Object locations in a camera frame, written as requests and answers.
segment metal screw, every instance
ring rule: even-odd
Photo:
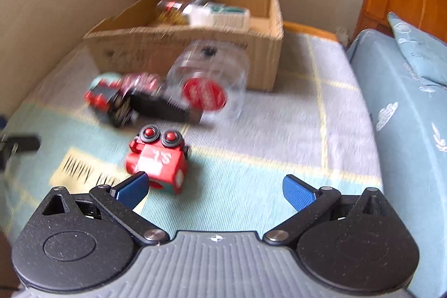
[[[151,229],[145,231],[143,236],[149,241],[161,241],[165,238],[166,233],[161,229]]]
[[[289,237],[289,233],[284,230],[272,230],[265,234],[270,241],[284,241]]]

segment cardboard box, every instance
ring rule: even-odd
[[[191,41],[229,41],[245,49],[250,59],[248,88],[272,90],[283,36],[278,0],[212,0],[250,9],[247,32],[159,24],[155,15],[159,1],[139,0],[119,15],[103,20],[84,36],[101,72],[146,71],[165,77]]]

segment pillow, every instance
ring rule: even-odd
[[[424,85],[447,87],[447,45],[388,13],[388,22],[401,52]]]

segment red toy train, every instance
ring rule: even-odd
[[[149,176],[149,185],[178,194],[182,191],[187,172],[189,146],[181,133],[169,130],[163,134],[157,126],[149,124],[129,144],[131,153],[126,159],[126,170],[131,175],[140,171]]]

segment black clip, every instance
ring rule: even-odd
[[[0,136],[0,172],[6,169],[6,163],[13,154],[34,152],[39,150],[40,140],[35,135],[6,135]]]

